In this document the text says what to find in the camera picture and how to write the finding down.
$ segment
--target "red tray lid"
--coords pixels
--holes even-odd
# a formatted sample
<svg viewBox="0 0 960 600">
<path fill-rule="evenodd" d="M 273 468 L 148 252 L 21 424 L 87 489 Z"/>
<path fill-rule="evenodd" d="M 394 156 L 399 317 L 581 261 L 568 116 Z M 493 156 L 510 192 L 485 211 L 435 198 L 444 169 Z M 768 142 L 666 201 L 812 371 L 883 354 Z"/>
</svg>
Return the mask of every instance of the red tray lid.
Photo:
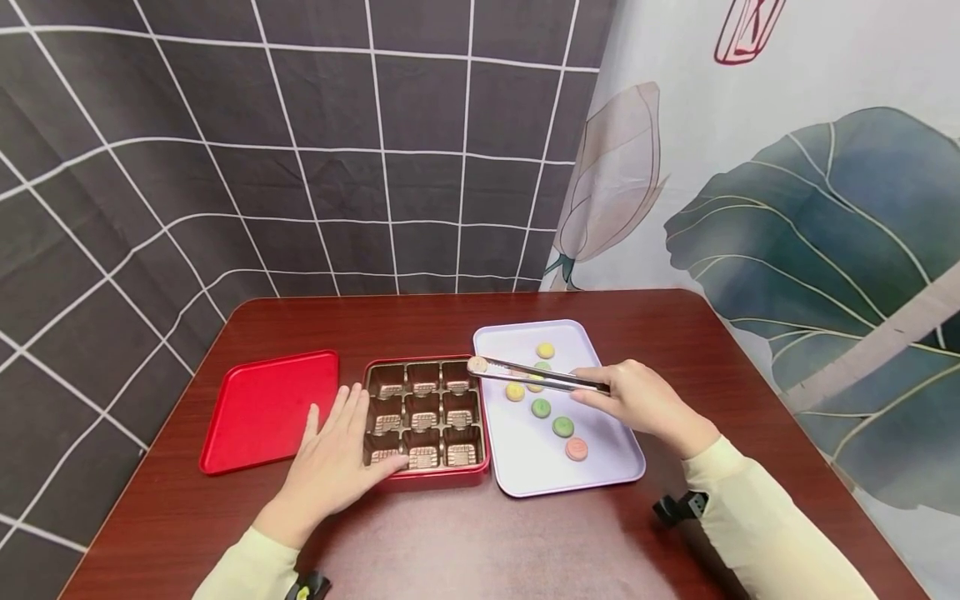
<svg viewBox="0 0 960 600">
<path fill-rule="evenodd" d="M 339 387 L 333 350 L 240 365 L 225 376 L 206 431 L 200 470 L 215 475 L 297 453 L 310 404 L 324 422 Z"/>
</svg>

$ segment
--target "white tray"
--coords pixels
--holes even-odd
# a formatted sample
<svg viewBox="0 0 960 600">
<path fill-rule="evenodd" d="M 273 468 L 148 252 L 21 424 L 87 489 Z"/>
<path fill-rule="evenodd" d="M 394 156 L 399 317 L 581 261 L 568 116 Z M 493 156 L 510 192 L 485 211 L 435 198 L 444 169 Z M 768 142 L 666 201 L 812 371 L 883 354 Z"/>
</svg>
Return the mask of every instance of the white tray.
<svg viewBox="0 0 960 600">
<path fill-rule="evenodd" d="M 521 365 L 533 366 L 542 360 L 536 352 L 542 342 L 556 349 L 556 356 L 547 361 L 552 371 L 600 366 L 587 332 L 576 321 L 495 325 L 473 334 L 477 354 Z M 525 497 L 636 481 L 646 470 L 647 461 L 629 427 L 574 401 L 568 393 L 526 390 L 522 401 L 511 402 L 504 394 L 505 382 L 484 379 L 481 385 L 493 471 L 508 495 Z M 550 402 L 552 411 L 546 419 L 530 412 L 530 403 L 537 397 Z M 566 457 L 566 440 L 551 427 L 559 416 L 570 417 L 573 435 L 587 442 L 585 461 Z"/>
</svg>

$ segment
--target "sleeve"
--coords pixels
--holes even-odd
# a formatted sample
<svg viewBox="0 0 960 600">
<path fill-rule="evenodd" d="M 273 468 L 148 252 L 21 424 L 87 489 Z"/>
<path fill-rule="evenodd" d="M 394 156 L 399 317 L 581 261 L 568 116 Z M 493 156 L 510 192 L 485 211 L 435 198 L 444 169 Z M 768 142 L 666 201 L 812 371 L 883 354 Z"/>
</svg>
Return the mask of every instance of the sleeve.
<svg viewBox="0 0 960 600">
<path fill-rule="evenodd" d="M 684 472 L 691 490 L 709 496 L 704 532 L 751 597 L 876 598 L 770 473 L 726 438 L 684 461 Z"/>
<path fill-rule="evenodd" d="M 297 581 L 298 554 L 251 527 L 224 553 L 193 600 L 283 600 Z"/>
</svg>

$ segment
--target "brown plastic insert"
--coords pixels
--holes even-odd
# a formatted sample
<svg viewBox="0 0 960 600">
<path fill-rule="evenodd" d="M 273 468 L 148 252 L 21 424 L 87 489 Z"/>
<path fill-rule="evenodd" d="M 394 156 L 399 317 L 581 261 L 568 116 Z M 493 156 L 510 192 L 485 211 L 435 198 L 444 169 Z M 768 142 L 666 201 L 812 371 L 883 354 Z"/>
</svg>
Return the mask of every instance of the brown plastic insert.
<svg viewBox="0 0 960 600">
<path fill-rule="evenodd" d="M 469 467 L 483 460 L 483 433 L 480 427 L 444 430 L 444 463 L 448 467 Z"/>
<path fill-rule="evenodd" d="M 463 394 L 477 387 L 476 377 L 467 370 L 466 360 L 444 362 L 441 371 L 444 374 L 444 387 L 454 394 Z"/>
<path fill-rule="evenodd" d="M 367 411 L 367 431 L 374 435 L 398 430 L 403 424 L 403 397 L 390 396 L 385 400 L 377 397 L 370 399 Z"/>
<path fill-rule="evenodd" d="M 426 396 L 407 395 L 403 399 L 403 408 L 407 416 L 406 426 L 422 431 L 440 424 L 440 394 Z"/>
<path fill-rule="evenodd" d="M 431 427 L 426 431 L 408 430 L 400 434 L 403 447 L 410 456 L 409 469 L 436 468 L 440 466 L 443 452 L 440 429 Z"/>
<path fill-rule="evenodd" d="M 444 471 L 480 465 L 486 456 L 479 382 L 465 360 L 379 363 L 371 393 L 364 463 L 407 454 L 408 469 Z"/>
<path fill-rule="evenodd" d="M 451 392 L 444 393 L 444 421 L 450 427 L 463 429 L 480 422 L 477 407 L 480 402 L 477 393 L 467 391 L 459 396 Z"/>
<path fill-rule="evenodd" d="M 377 365 L 370 369 L 367 391 L 371 398 L 386 399 L 403 393 L 403 365 Z"/>
<path fill-rule="evenodd" d="M 400 434 L 391 431 L 382 436 L 368 433 L 363 440 L 363 462 L 365 465 L 379 463 L 388 456 L 400 453 Z"/>
<path fill-rule="evenodd" d="M 410 391 L 426 396 L 440 390 L 440 363 L 410 363 L 407 365 Z"/>
</svg>

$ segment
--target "hand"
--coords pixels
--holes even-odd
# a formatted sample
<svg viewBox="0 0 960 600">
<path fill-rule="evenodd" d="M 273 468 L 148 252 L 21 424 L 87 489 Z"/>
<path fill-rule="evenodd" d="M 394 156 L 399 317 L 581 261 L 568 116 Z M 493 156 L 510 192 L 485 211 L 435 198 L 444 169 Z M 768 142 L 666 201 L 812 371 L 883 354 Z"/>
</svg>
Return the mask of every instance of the hand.
<svg viewBox="0 0 960 600">
<path fill-rule="evenodd" d="M 720 437 L 713 423 L 687 406 L 654 370 L 636 360 L 575 369 L 573 374 L 611 387 L 610 396 L 577 390 L 570 394 L 574 400 L 602 410 L 631 429 L 657 436 L 684 460 L 700 454 Z"/>
<path fill-rule="evenodd" d="M 339 513 L 367 490 L 407 466 L 403 454 L 363 464 L 363 438 L 370 394 L 342 386 L 324 428 L 317 431 L 320 409 L 310 405 L 300 451 L 283 488 L 260 511 L 253 527 L 290 548 L 301 548 L 322 520 Z"/>
</svg>

